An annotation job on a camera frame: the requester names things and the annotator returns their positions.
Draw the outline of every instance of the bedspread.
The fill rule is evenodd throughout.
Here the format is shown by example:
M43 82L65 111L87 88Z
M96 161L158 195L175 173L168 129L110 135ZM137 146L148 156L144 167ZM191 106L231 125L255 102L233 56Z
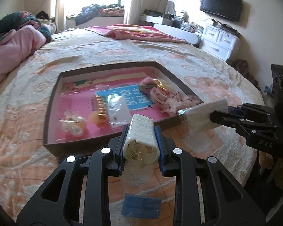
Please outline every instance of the bedspread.
M112 40L87 30L53 36L0 84L0 204L16 219L25 203L57 167L58 161L42 146L47 102L60 72L75 68L129 61L157 61L203 101L229 97L231 105L263 105L259 91L225 62L188 44ZM216 156L244 184L256 151L234 129L219 127L184 138L180 127L164 131L192 155ZM144 169L126 163L123 176L109 178L112 225L172 225L174 178L161 176L158 165ZM160 218L121 216L125 193L162 198Z

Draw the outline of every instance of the silver rivet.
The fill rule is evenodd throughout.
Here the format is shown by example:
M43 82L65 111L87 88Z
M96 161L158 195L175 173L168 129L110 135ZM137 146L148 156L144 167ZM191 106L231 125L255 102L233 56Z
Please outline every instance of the silver rivet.
M75 159L76 159L75 156L71 155L71 156L68 156L68 157L67 157L66 161L69 162L69 163L71 163L71 162L74 162Z
M175 148L175 149L173 149L173 152L175 153L175 154L181 154L182 153L182 149L179 149L179 148Z
M217 162L217 158L216 158L216 157L213 157L213 156L210 156L210 157L208 158L208 161L209 161L210 163L216 163L216 162Z
M108 148L108 147L105 147L105 148L102 148L101 151L102 151L103 154L108 154L108 153L110 153L111 149Z

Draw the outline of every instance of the pink blanket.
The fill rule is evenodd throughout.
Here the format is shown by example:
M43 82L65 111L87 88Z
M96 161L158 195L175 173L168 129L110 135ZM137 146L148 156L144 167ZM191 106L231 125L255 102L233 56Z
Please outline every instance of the pink blanket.
M17 31L11 30L0 42L0 81L45 42L45 36L32 25L25 25Z
M171 35L165 34L152 26L141 25L112 25L92 26L85 30L93 31L99 35L115 38L117 40L146 40L146 41L167 41L176 43L188 43Z

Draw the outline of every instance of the white cylindrical object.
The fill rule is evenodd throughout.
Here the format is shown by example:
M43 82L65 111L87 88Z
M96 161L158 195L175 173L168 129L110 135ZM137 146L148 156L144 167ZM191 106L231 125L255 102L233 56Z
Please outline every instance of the white cylindrical object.
M135 143L136 145L145 145L152 148L152 152L150 154L147 152L142 154L142 166L153 165L156 161L158 161L160 151L158 148L152 119L149 119L143 115L133 115L123 148L123 156L126 160L130 159L130 150L128 148L130 143Z

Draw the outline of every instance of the white dresser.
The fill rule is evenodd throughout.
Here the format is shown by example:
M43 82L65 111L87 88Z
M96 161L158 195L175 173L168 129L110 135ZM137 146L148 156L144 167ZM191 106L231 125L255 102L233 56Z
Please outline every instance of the white dresser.
M227 31L207 25L199 48L224 61L237 56L240 39Z

